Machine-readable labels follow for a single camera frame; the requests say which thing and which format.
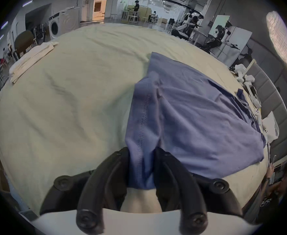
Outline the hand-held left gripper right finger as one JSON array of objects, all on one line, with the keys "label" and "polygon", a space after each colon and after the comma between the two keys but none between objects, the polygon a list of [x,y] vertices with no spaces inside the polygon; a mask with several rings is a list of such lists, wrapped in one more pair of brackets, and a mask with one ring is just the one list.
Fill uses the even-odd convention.
[{"label": "hand-held left gripper right finger", "polygon": [[180,210],[180,233],[203,233],[208,226],[208,212],[243,217],[227,181],[189,172],[160,147],[153,152],[156,196],[163,212]]}]

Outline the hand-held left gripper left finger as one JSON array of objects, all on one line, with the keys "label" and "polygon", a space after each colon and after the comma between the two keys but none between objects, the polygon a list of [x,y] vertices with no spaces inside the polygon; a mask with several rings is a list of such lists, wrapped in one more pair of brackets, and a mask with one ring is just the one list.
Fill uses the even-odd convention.
[{"label": "hand-held left gripper left finger", "polygon": [[127,194],[129,149],[107,157],[94,170],[55,178],[40,215],[76,210],[76,225],[85,234],[104,233],[103,209],[120,211]]}]

